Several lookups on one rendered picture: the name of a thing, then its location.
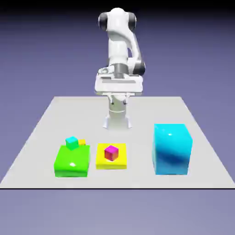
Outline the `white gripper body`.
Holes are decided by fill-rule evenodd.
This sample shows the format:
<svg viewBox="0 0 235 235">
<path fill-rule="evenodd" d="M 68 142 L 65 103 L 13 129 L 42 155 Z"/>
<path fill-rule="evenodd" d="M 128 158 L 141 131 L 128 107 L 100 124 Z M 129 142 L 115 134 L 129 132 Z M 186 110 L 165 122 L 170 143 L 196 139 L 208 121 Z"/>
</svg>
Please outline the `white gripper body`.
<svg viewBox="0 0 235 235">
<path fill-rule="evenodd" d="M 98 73 L 95 79 L 95 93 L 97 95 L 121 94 L 141 95 L 143 78 L 139 75 L 124 74 L 124 78 L 114 78 L 113 73 Z"/>
</svg>

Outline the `large green box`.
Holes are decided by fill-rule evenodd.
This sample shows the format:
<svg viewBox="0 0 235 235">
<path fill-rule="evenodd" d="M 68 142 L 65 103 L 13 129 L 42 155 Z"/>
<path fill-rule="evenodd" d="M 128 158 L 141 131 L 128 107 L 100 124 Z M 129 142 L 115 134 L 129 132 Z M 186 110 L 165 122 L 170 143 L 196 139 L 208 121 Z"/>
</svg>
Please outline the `large green box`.
<svg viewBox="0 0 235 235">
<path fill-rule="evenodd" d="M 90 165 L 90 146 L 81 145 L 70 150 L 61 145 L 54 162 L 56 177 L 80 177 L 86 178 Z"/>
</svg>

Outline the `large yellow box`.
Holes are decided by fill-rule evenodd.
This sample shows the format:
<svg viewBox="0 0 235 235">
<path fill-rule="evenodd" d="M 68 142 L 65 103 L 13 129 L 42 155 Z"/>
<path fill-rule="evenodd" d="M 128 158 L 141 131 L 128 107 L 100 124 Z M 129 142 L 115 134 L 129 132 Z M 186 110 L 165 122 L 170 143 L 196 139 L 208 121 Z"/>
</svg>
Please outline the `large yellow box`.
<svg viewBox="0 0 235 235">
<path fill-rule="evenodd" d="M 126 144 L 99 143 L 97 146 L 95 165 L 97 169 L 126 169 Z"/>
</svg>

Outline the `small cyan cube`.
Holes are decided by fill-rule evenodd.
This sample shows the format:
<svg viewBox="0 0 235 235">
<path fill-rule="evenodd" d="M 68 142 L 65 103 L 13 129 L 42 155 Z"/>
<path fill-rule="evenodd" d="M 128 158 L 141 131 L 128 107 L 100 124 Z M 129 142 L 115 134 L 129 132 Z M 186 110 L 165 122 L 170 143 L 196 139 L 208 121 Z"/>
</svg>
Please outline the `small cyan cube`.
<svg viewBox="0 0 235 235">
<path fill-rule="evenodd" d="M 66 138 L 66 147 L 69 150 L 74 150 L 79 147 L 78 139 L 74 136 Z"/>
</svg>

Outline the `small magenta cube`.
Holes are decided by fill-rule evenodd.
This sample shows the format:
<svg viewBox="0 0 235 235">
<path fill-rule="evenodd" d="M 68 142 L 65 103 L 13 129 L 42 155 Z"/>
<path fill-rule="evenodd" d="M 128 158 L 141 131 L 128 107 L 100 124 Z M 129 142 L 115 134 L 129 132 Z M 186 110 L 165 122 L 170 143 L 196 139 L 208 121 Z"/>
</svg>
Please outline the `small magenta cube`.
<svg viewBox="0 0 235 235">
<path fill-rule="evenodd" d="M 114 161 L 118 158 L 119 149 L 113 145 L 108 146 L 105 150 L 105 159 L 109 161 Z"/>
</svg>

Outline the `large cyan box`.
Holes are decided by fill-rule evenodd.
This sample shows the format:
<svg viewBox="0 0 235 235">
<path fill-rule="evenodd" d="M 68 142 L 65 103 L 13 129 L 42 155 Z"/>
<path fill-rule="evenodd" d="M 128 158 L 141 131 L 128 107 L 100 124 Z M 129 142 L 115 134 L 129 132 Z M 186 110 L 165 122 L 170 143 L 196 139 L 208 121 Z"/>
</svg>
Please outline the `large cyan box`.
<svg viewBox="0 0 235 235">
<path fill-rule="evenodd" d="M 193 139 L 183 123 L 154 124 L 152 162 L 156 175 L 186 175 Z"/>
</svg>

